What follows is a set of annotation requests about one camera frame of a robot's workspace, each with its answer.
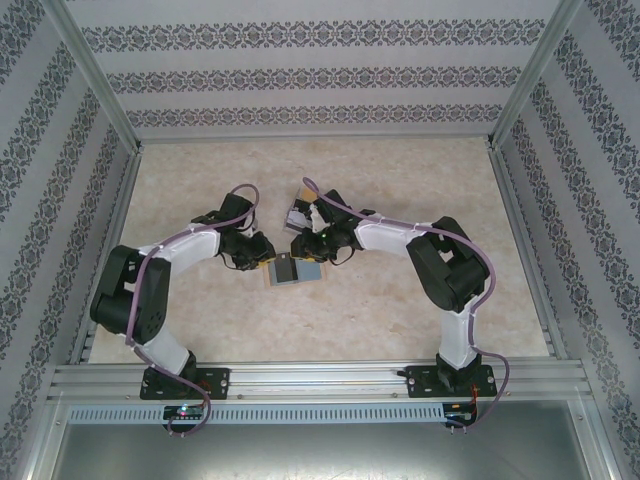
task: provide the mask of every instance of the enclosure wall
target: enclosure wall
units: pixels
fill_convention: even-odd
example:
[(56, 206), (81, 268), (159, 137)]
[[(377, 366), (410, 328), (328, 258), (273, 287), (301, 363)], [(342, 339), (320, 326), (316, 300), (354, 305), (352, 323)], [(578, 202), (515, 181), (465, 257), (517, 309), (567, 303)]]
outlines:
[(558, 0), (71, 1), (143, 140), (488, 134)]
[(501, 145), (564, 342), (640, 476), (640, 15), (586, 1)]
[(68, 361), (130, 152), (37, 1), (0, 2), (0, 478)]

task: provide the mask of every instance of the black bracket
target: black bracket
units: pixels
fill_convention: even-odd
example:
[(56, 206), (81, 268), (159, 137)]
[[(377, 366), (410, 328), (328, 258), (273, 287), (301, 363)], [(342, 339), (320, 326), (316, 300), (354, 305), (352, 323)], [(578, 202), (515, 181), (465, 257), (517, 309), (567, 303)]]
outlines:
[(398, 375), (407, 379), (409, 398), (471, 397), (474, 385), (478, 397), (495, 397), (498, 389), (493, 368), (490, 365), (480, 365), (474, 370), (464, 383), (451, 387), (442, 382), (436, 365), (410, 365), (398, 372)]
[[(229, 392), (228, 368), (198, 368), (193, 383), (203, 388), (211, 400), (226, 400)], [(147, 368), (140, 387), (142, 400), (202, 400), (202, 395), (192, 388)]]

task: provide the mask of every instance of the beige floor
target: beige floor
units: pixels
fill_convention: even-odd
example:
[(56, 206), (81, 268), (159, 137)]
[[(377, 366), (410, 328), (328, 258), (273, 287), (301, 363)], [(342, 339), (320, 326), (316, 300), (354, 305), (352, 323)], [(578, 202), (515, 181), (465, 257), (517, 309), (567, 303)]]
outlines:
[[(408, 221), (456, 218), (496, 265), (478, 344), (508, 356), (547, 355), (482, 139), (263, 141), (156, 145), (144, 157), (122, 243), (141, 246), (219, 207), (235, 185), (262, 195), (260, 228), (287, 250), (285, 212), (303, 175), (355, 208)], [(265, 288), (263, 272), (201, 262), (171, 284), (168, 321), (200, 361), (432, 358), (439, 314), (411, 263), (357, 252), (322, 283)], [(100, 329), (91, 362), (131, 363), (122, 338)]]

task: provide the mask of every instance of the purple cable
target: purple cable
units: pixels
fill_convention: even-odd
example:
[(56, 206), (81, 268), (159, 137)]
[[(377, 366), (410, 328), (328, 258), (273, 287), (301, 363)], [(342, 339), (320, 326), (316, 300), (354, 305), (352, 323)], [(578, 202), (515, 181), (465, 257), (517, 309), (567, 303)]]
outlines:
[[(358, 218), (360, 218), (362, 220), (374, 221), (374, 219), (372, 219), (371, 217), (369, 217), (367, 215), (364, 215), (364, 214), (362, 214), (360, 212), (357, 212), (357, 211), (355, 211), (355, 210), (353, 210), (353, 209), (351, 209), (351, 208), (349, 208), (349, 207), (347, 207), (345, 205), (342, 205), (342, 204), (330, 199), (326, 195), (323, 195), (322, 193), (320, 193), (320, 189), (318, 188), (318, 185), (316, 185), (316, 183), (313, 180), (311, 180), (310, 178), (303, 177), (302, 178), (302, 183), (309, 190), (311, 190), (319, 198), (321, 198), (322, 200), (324, 200), (328, 204), (333, 205), (334, 207), (339, 208), (340, 210), (343, 210), (343, 211), (345, 211), (347, 213), (350, 213), (351, 215), (353, 215), (355, 217), (358, 217)], [(495, 268), (493, 266), (493, 263), (491, 263), (491, 260), (489, 260), (489, 257), (487, 256), (487, 254), (484, 253), (480, 249), (480, 247), (478, 247), (471, 240), (468, 240), (468, 239), (466, 239), (466, 238), (464, 238), (464, 237), (462, 237), (460, 235), (457, 235), (455, 233), (449, 232), (447, 230), (441, 230), (439, 228), (433, 228), (433, 227), (427, 227), (427, 226), (424, 226), (424, 225), (417, 225), (417, 224), (412, 224), (412, 223), (407, 223), (407, 222), (401, 222), (399, 220), (392, 220), (392, 219), (387, 219), (387, 218), (384, 218), (384, 217), (379, 219), (379, 223), (386, 224), (386, 225), (395, 225), (397, 227), (411, 228), (411, 229), (419, 230), (421, 232), (434, 233), (436, 235), (442, 235), (443, 237), (451, 238), (452, 240), (455, 240), (456, 242), (459, 242), (459, 243), (462, 243), (463, 245), (466, 245), (471, 250), (473, 250), (475, 253), (477, 253), (478, 256), (485, 263), (487, 268), (489, 269), (489, 288), (484, 293), (484, 295), (482, 297), (480, 297), (480, 299), (474, 305), (472, 305), (471, 309), (469, 310), (469, 330), (468, 330), (467, 334), (468, 334), (468, 339), (469, 339), (469, 345), (471, 346), (471, 348), (473, 349), (474, 352), (479, 353), (480, 355), (485, 355), (487, 357), (497, 358), (497, 359), (501, 360), (502, 363), (504, 363), (504, 381), (502, 382), (502, 385), (498, 389), (498, 393), (496, 394), (495, 398), (493, 399), (493, 402), (491, 402), (491, 405), (489, 405), (489, 408), (487, 408), (487, 410), (484, 413), (484, 415), (482, 415), (482, 417), (480, 417), (478, 420), (476, 420), (475, 423), (473, 423), (473, 425), (468, 427), (468, 429), (474, 428), (476, 425), (478, 425), (480, 423), (481, 420), (484, 420), (493, 411), (493, 409), (497, 405), (498, 401), (502, 397), (502, 394), (504, 393), (505, 389), (507, 388), (507, 383), (509, 382), (509, 374), (511, 373), (511, 367), (509, 366), (509, 361), (506, 359), (506, 357), (504, 357), (503, 355), (500, 355), (499, 353), (486, 352), (484, 350), (481, 350), (480, 348), (476, 347), (475, 340), (473, 338), (473, 327), (474, 327), (475, 318), (476, 318), (476, 310), (478, 310), (480, 305), (482, 305), (483, 303), (485, 303), (489, 299), (489, 297), (491, 296), (491, 294), (493, 293), (493, 291), (496, 288), (496, 270), (495, 270)], [(451, 420), (448, 420), (448, 421), (453, 423), (453, 424), (458, 423), (458, 422), (451, 421)]]
[[(140, 300), (140, 289), (142, 288), (142, 279), (144, 278), (144, 273), (147, 270), (147, 265), (149, 264), (151, 259), (154, 257), (154, 255), (156, 255), (162, 248), (167, 247), (171, 245), (173, 242), (175, 242), (176, 240), (179, 240), (183, 237), (191, 235), (192, 233), (206, 232), (210, 230), (215, 230), (220, 227), (227, 227), (229, 225), (233, 225), (235, 223), (241, 222), (242, 220), (247, 218), (249, 215), (252, 215), (255, 212), (256, 207), (258, 206), (258, 203), (260, 202), (260, 192), (258, 192), (258, 189), (256, 188), (255, 185), (252, 185), (250, 183), (243, 183), (235, 187), (233, 190), (231, 190), (231, 193), (235, 193), (242, 188), (251, 188), (256, 195), (256, 199), (254, 200), (253, 205), (251, 206), (251, 208), (249, 208), (249, 210), (246, 213), (243, 213), (242, 215), (234, 218), (233, 220), (227, 220), (225, 222), (215, 223), (213, 225), (203, 225), (201, 227), (194, 228), (193, 230), (190, 230), (190, 229), (184, 230), (182, 232), (176, 233), (175, 235), (172, 235), (166, 240), (163, 240), (162, 242), (160, 242), (160, 245), (152, 248), (151, 251), (144, 258), (144, 260), (142, 260), (142, 264), (140, 264), (140, 270), (138, 270), (138, 276), (136, 277), (136, 286), (133, 291), (133, 299), (131, 300), (131, 310), (129, 312), (129, 323), (127, 324), (127, 334), (124, 340), (125, 344), (129, 347), (133, 347), (133, 351), (135, 352), (135, 354), (138, 357), (140, 357), (140, 359), (144, 363), (149, 365), (151, 368), (153, 368), (157, 372), (160, 372), (161, 374), (166, 375), (167, 377), (173, 378), (174, 380), (182, 383), (183, 385), (186, 385), (187, 387), (190, 387), (196, 390), (198, 393), (202, 395), (204, 403), (206, 403), (207, 405), (207, 413), (202, 417), (202, 420), (200, 420), (200, 423), (198, 423), (195, 427), (193, 427), (188, 432), (180, 433), (180, 437), (182, 438), (188, 435), (193, 435), (207, 423), (207, 421), (209, 420), (209, 417), (211, 416), (211, 397), (209, 397), (209, 394), (207, 393), (206, 390), (199, 387), (195, 383), (190, 382), (189, 380), (186, 380), (181, 376), (171, 373), (170, 371), (156, 365), (153, 362), (153, 360), (147, 357), (144, 351), (141, 350), (133, 341), (133, 338), (132, 338), (133, 329), (136, 324), (136, 314), (138, 311), (138, 302)], [(176, 433), (171, 429), (171, 424), (173, 423), (173, 420), (174, 419), (171, 418), (169, 420), (169, 423), (167, 424), (167, 430), (169, 431), (169, 435), (172, 435), (172, 436)]]

